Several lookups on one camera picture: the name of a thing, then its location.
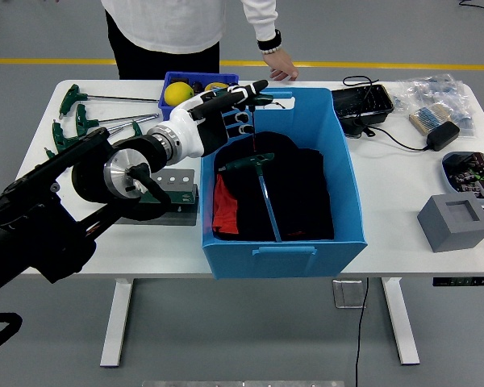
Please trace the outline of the person's left hand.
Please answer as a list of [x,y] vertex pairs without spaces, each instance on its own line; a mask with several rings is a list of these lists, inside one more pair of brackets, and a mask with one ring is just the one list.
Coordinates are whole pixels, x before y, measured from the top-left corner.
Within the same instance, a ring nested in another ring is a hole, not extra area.
[[273,81],[295,81],[298,78],[298,69],[284,49],[263,54],[262,58],[270,68],[269,77]]

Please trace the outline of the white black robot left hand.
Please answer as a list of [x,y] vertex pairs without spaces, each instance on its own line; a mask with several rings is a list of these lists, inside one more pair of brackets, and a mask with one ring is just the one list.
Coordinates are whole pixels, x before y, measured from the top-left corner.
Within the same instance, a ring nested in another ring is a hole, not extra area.
[[248,85],[233,85],[199,94],[175,107],[164,131],[173,134],[170,164],[186,157],[208,156],[227,143],[229,136],[223,114],[247,106],[269,85],[267,80]]

